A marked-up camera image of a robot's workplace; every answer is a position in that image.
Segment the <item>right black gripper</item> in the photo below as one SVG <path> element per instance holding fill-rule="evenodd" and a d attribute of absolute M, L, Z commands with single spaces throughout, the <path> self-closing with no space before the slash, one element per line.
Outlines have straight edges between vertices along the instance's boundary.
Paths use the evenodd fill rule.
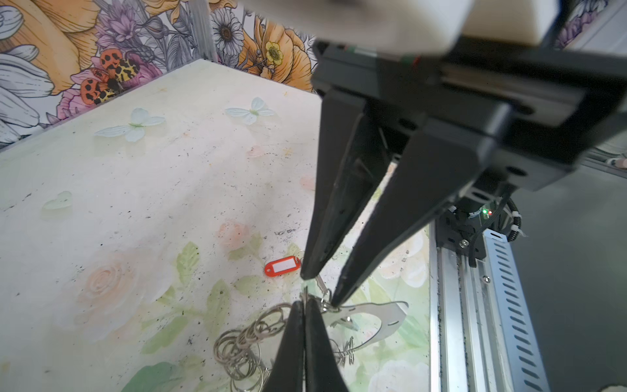
<path fill-rule="evenodd" d="M 367 99 L 395 153 L 426 119 L 438 119 L 406 144 L 341 271 L 334 306 L 454 204 L 490 161 L 509 183 L 538 190 L 626 130 L 621 57 L 470 38 L 440 56 L 399 58 L 322 40 L 313 47 L 317 91 Z"/>

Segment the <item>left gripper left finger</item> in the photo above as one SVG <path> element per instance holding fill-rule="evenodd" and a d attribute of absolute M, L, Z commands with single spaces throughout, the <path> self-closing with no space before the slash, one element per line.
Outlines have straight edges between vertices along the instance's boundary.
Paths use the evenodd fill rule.
<path fill-rule="evenodd" d="M 292 304 L 276 361 L 263 392 L 301 392 L 305 367 L 305 312 L 302 301 Z"/>

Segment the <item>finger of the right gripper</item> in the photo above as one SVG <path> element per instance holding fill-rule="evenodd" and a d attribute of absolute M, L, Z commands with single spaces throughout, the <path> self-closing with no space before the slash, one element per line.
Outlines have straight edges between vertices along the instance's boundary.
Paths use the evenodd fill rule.
<path fill-rule="evenodd" d="M 323 97 L 313 216 L 300 277 L 317 277 L 354 226 L 390 165 L 367 100 L 331 90 Z"/>

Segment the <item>red key tag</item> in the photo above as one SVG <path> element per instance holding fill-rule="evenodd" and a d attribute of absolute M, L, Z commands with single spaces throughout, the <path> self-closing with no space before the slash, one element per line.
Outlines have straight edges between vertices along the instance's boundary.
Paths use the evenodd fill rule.
<path fill-rule="evenodd" d="M 296 256 L 287 256 L 267 263 L 264 273 L 267 277 L 275 278 L 284 274 L 297 271 L 301 267 L 301 261 Z"/>

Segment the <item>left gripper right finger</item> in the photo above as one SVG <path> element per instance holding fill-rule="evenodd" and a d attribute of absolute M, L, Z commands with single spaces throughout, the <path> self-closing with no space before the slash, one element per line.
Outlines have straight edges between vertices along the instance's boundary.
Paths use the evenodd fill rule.
<path fill-rule="evenodd" d="M 320 305 L 313 297 L 305 302 L 305 390 L 348 391 L 336 364 Z"/>

